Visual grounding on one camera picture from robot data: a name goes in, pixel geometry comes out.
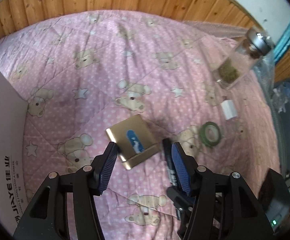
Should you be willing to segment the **black marker pen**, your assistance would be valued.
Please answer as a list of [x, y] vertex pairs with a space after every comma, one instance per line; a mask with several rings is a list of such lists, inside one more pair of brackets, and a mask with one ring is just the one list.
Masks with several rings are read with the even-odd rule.
[[166, 189], [167, 196], [172, 202], [175, 201], [175, 197], [180, 192], [180, 183], [178, 182], [178, 177], [176, 174], [176, 169], [172, 160], [172, 142], [169, 138], [162, 140], [163, 152], [165, 156], [165, 161], [167, 164], [167, 173], [170, 181], [170, 187]]

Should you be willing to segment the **gold rectangular box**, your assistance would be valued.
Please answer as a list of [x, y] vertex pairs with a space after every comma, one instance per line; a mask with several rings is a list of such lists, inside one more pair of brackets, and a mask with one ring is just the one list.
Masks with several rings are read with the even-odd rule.
[[126, 170], [146, 161], [159, 145], [142, 116], [137, 114], [105, 130], [110, 141], [118, 146], [118, 156]]

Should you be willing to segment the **green tape roll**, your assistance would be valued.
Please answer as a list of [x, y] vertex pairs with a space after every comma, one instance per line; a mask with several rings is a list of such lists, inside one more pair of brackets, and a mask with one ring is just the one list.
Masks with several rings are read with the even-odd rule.
[[200, 127], [199, 137], [202, 144], [213, 148], [220, 143], [222, 135], [218, 125], [214, 122], [208, 121]]

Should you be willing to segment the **white charger adapter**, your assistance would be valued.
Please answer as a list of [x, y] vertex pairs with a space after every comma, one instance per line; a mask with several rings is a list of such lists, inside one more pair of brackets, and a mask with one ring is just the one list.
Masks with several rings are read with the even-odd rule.
[[238, 117], [237, 109], [232, 100], [224, 100], [221, 103], [221, 108], [226, 120]]

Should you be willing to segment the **pink bear quilt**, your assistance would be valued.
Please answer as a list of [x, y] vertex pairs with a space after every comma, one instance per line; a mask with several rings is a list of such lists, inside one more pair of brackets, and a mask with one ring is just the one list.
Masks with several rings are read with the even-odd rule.
[[[68, 174], [105, 150], [105, 130], [141, 115], [157, 142], [178, 141], [220, 174], [238, 172], [258, 193], [280, 169], [270, 108], [254, 72], [229, 90], [211, 63], [236, 45], [188, 24], [132, 11], [52, 18], [0, 38], [0, 72], [28, 103], [22, 166], [28, 203], [50, 172]], [[238, 117], [226, 120], [232, 100]], [[199, 129], [221, 130], [213, 148]]]

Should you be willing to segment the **glass jar with metal lid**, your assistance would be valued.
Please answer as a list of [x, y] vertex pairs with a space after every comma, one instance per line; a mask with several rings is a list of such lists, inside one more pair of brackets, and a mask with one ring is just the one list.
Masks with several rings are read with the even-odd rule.
[[247, 75], [273, 48], [273, 42], [265, 30], [248, 29], [228, 56], [212, 71], [222, 88], [230, 89]]

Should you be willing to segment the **white cardboard box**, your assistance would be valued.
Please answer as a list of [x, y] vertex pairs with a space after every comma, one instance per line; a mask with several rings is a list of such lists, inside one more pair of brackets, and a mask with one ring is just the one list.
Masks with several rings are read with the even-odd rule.
[[27, 107], [0, 72], [0, 223], [11, 235], [28, 205], [22, 166]]

